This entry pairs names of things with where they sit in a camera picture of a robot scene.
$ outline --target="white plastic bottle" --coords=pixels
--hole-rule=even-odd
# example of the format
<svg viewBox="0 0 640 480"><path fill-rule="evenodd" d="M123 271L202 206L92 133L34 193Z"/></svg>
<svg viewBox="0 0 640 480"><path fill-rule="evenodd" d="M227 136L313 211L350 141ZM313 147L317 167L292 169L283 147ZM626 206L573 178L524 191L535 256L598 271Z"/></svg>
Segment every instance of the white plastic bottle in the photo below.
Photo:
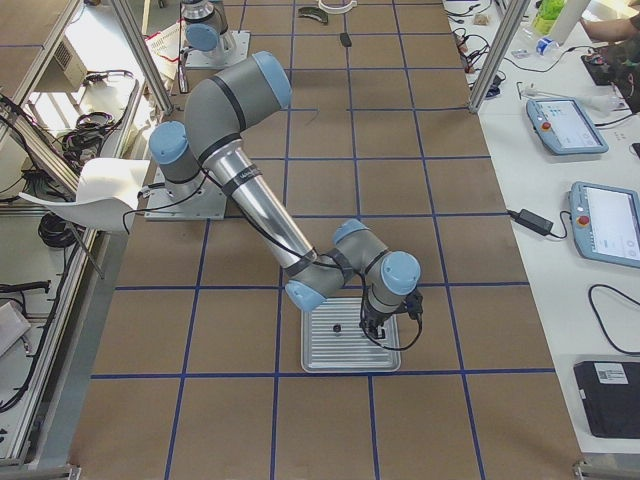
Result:
<svg viewBox="0 0 640 480"><path fill-rule="evenodd" d="M560 58L560 45L549 36L541 36L531 25L522 27L520 33L526 45L534 49L538 55L552 62Z"/></svg>

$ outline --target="light blue joint cap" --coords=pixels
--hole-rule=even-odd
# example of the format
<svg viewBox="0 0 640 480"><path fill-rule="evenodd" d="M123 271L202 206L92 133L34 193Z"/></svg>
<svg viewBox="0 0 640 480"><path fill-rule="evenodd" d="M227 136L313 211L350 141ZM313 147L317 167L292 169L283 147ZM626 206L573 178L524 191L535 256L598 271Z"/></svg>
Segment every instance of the light blue joint cap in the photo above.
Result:
<svg viewBox="0 0 640 480"><path fill-rule="evenodd" d="M416 288L420 278L420 264L406 252L390 253L380 267L382 281L396 295L407 295Z"/></svg>
<svg viewBox="0 0 640 480"><path fill-rule="evenodd" d="M326 300L325 297L309 285L296 280L291 280L285 285L284 289L289 298L296 304L296 307L303 312L310 312Z"/></svg>
<svg viewBox="0 0 640 480"><path fill-rule="evenodd" d="M278 99L280 108L287 108L291 103L291 84L278 59L269 52L258 52L252 56Z"/></svg>
<svg viewBox="0 0 640 480"><path fill-rule="evenodd" d="M358 230L369 230L364 223L359 222L355 218L351 220L347 220L342 225L338 227L338 230L333 234L333 244L337 245L339 241L341 241L347 235L352 234L353 232L357 232Z"/></svg>
<svg viewBox="0 0 640 480"><path fill-rule="evenodd" d="M187 132L180 122L165 122L156 127L149 137L149 149L159 165L169 165L187 150Z"/></svg>
<svg viewBox="0 0 640 480"><path fill-rule="evenodd" d="M218 46L220 35L210 25L194 23L187 26L187 41L196 50L210 52Z"/></svg>

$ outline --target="metal mounting plate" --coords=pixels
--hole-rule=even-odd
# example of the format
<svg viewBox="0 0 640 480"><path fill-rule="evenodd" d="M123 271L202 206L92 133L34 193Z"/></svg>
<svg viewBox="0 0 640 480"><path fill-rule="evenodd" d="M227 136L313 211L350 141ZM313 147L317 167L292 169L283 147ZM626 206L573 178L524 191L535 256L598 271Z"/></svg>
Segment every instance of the metal mounting plate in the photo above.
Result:
<svg viewBox="0 0 640 480"><path fill-rule="evenodd" d="M164 175L160 169L156 172L154 183L163 183ZM222 220L227 206L227 197L220 189L209 182L205 182L207 188L202 194L196 194L193 198L179 205L163 208L155 212L145 212L144 217L149 221L183 221L183 220ZM176 203L164 188L151 190L147 208L158 208L164 205Z"/></svg>
<svg viewBox="0 0 640 480"><path fill-rule="evenodd" d="M230 32L236 42L236 48L224 58L211 58L198 50L192 50L187 56L186 68L202 70L222 70L247 58L251 33L245 30Z"/></svg>

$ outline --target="white table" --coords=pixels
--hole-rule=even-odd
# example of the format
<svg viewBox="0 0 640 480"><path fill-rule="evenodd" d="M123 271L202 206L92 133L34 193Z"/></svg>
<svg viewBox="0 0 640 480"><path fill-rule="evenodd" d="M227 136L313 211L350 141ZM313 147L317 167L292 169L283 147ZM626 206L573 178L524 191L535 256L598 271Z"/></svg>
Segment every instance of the white table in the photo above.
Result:
<svg viewBox="0 0 640 480"><path fill-rule="evenodd" d="M459 11L461 2L445 2ZM465 27L491 41L500 18L495 8L487 11L492 25L482 27L451 23L452 30ZM591 45L581 26L577 26L564 48ZM469 46L481 46L470 40ZM525 45L518 37L509 52ZM601 95L611 87L593 84L580 60L586 52L579 49L564 56L548 73L518 70L504 61L500 70L507 80L500 96L485 101L479 117L491 153L500 188L509 209L531 210L555 223L554 232L562 233L558 214L568 208L567 192L575 181L586 181L640 190L640 158L630 145L640 141L640 118L632 117L601 130L609 151L602 155L553 156L542 146L525 113L526 99L519 99L516 82L534 83L541 90L564 95ZM527 68L544 69L551 63L542 58L515 60ZM594 122L606 122L628 111L608 116L592 112ZM531 289L553 357L558 378L584 453L640 453L640 440L602 439L591 435L582 407L573 366L584 360L634 361L609 346L591 311L587 289L594 283L606 283L640 299L640 270L595 262L582 258L573 237L550 241L524 227L513 224ZM611 336L623 348L640 350L640 311L617 297L595 293L594 298Z"/></svg>

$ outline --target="floor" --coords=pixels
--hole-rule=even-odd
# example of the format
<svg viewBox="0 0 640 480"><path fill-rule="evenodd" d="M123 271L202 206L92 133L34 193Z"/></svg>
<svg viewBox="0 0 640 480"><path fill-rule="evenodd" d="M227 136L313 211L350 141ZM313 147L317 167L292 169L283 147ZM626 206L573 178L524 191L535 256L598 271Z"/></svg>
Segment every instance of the floor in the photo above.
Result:
<svg viewBox="0 0 640 480"><path fill-rule="evenodd" d="M418 258L422 339L393 374L305 373L286 278L237 211L138 218L71 461L101 480L572 478L580 452L442 4L363 0L327 26L301 5L225 2L294 89L245 150L319 251L355 217ZM415 323L399 327L408 342Z"/></svg>

